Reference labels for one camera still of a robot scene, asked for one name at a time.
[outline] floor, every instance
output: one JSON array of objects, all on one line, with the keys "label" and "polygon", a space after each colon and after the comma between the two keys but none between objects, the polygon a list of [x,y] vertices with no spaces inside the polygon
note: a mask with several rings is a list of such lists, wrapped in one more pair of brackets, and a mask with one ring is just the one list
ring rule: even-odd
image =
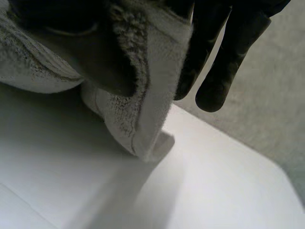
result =
[{"label": "floor", "polygon": [[188,112],[278,163],[290,177],[303,204],[304,21],[304,0],[291,1],[272,17],[272,24],[248,52],[223,108],[216,113],[206,113],[195,105],[194,97],[212,66],[220,37],[193,90],[177,102]]}]

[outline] gloved hand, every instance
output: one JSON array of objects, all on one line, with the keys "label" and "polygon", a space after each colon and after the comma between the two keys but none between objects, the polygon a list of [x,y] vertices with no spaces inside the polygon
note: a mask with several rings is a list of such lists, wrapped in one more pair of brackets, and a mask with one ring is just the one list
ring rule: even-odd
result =
[{"label": "gloved hand", "polygon": [[[111,93],[131,96],[135,72],[119,48],[107,17],[109,0],[9,0],[11,17],[63,57],[81,75]],[[219,110],[250,46],[290,0],[149,0],[181,17],[193,11],[194,33],[176,100],[192,88],[229,16],[222,46],[196,95],[197,105]],[[95,30],[96,23],[101,29]]]},{"label": "gloved hand", "polygon": [[180,77],[176,100],[183,99],[202,71],[229,17],[211,70],[196,95],[199,108],[218,111],[251,45],[290,0],[195,0],[194,32]]}]

